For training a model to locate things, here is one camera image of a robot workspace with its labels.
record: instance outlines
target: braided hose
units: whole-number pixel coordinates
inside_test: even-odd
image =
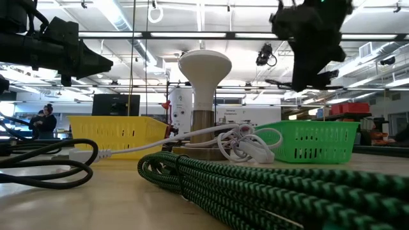
[[[409,178],[326,169],[264,169],[158,152],[146,180],[233,229],[409,229]]]

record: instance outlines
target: white cable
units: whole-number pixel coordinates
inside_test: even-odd
[[[164,139],[152,144],[148,144],[145,146],[137,147],[137,148],[130,148],[130,149],[123,149],[123,150],[116,150],[116,151],[107,151],[101,150],[98,158],[107,158],[110,157],[112,154],[120,154],[120,153],[130,153],[133,151],[141,151],[146,150],[148,148],[152,148],[158,145],[163,145],[168,142],[178,141],[187,137],[192,137],[195,135],[207,134],[209,132],[214,132],[218,130],[225,130],[231,129],[226,133],[221,133],[212,141],[197,143],[197,144],[186,144],[186,147],[189,148],[200,148],[205,146],[211,146],[217,144],[221,153],[230,161],[233,162],[246,162],[250,159],[254,159],[259,163],[272,163],[274,161],[274,153],[272,149],[278,148],[282,144],[282,135],[279,131],[274,128],[263,128],[261,130],[254,131],[254,128],[248,124],[238,125],[238,124],[230,124],[230,125],[221,125],[211,128],[205,128],[202,130],[193,131],[187,134],[177,135],[176,137],[171,137],[168,139]],[[275,132],[279,136],[279,140],[275,144],[267,145],[260,137],[256,134],[261,132]],[[231,148],[238,158],[231,157],[227,152],[226,148]],[[92,151],[77,151],[73,150],[70,152],[70,159],[75,160],[80,158],[86,159],[88,155],[92,154]]]
[[[149,7],[149,6],[148,6],[148,8],[149,8],[149,10],[148,10],[148,20],[151,23],[158,23],[163,19],[164,9],[160,5],[158,5],[158,3],[156,3],[156,8]],[[155,20],[152,18],[152,11],[153,10],[159,10],[159,17],[157,19],[155,19]]]

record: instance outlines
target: wooden table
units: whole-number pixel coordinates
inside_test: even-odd
[[[409,176],[409,159],[354,154],[344,165],[242,164],[275,168],[351,169]],[[7,169],[4,173],[54,173],[67,167]],[[94,176],[70,190],[0,184],[2,230],[44,229],[229,229],[195,204],[145,181],[136,162],[108,160],[93,166]]]

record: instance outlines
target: white lamp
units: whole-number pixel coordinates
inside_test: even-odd
[[[217,85],[231,70],[231,61],[224,54],[212,50],[195,50],[179,59],[179,69],[189,80],[194,94],[191,131],[214,126],[213,96]],[[213,140],[213,133],[196,135],[190,143]],[[187,154],[203,160],[225,160],[218,148],[173,148],[178,154]]]
[[[231,61],[212,50],[195,50],[179,59],[179,69],[192,84],[194,110],[211,111],[217,85],[231,70]]]

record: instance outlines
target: black power cable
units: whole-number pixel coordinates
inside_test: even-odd
[[[93,152],[89,160],[85,163],[76,162],[74,160],[34,160],[34,161],[24,161],[38,155],[49,153],[50,151],[57,150],[62,147],[71,146],[73,144],[89,144],[93,148]],[[21,185],[29,185],[39,188],[51,188],[51,189],[68,189],[74,188],[82,185],[89,181],[93,175],[92,169],[89,167],[96,157],[98,156],[98,145],[89,139],[73,139],[68,141],[63,141],[55,144],[50,144],[48,146],[42,147],[18,155],[16,157],[7,158],[0,161],[0,169],[11,169],[19,167],[37,167],[37,166],[48,166],[48,165],[69,165],[75,167],[67,172],[60,172],[54,174],[36,175],[36,176],[12,176],[5,173],[0,173],[0,183],[18,183]],[[60,178],[66,178],[67,176],[72,176],[81,171],[86,171],[87,175],[79,180],[56,183],[56,182],[46,182],[46,180],[55,180]]]
[[[8,132],[10,135],[12,135],[12,136],[14,136],[14,137],[16,137],[16,138],[18,138],[20,140],[23,140],[23,141],[36,140],[38,138],[38,135],[40,135],[37,127],[35,127],[33,125],[30,125],[30,123],[28,123],[26,121],[6,116],[1,112],[0,112],[0,116],[4,117],[4,118],[6,118],[6,119],[8,119],[10,121],[14,121],[14,122],[17,122],[17,123],[20,123],[20,124],[23,124],[23,125],[27,125],[27,126],[29,126],[29,127],[31,127],[33,129],[34,137],[33,138],[26,138],[26,137],[23,137],[23,136],[19,135],[16,131],[12,130],[11,128],[8,128],[6,126],[6,124],[3,121],[0,120],[0,126],[3,127],[6,130],[6,132]]]
[[[31,142],[28,144],[16,144],[16,145],[11,145],[10,143],[4,143],[0,144],[0,157],[8,157],[11,154],[24,154],[27,153],[28,151],[32,150],[37,150],[39,148],[45,147],[50,145],[49,143],[41,143],[41,142]],[[42,153],[42,155],[53,155],[57,154],[61,151],[62,149],[56,149],[55,151],[50,151],[48,153]]]

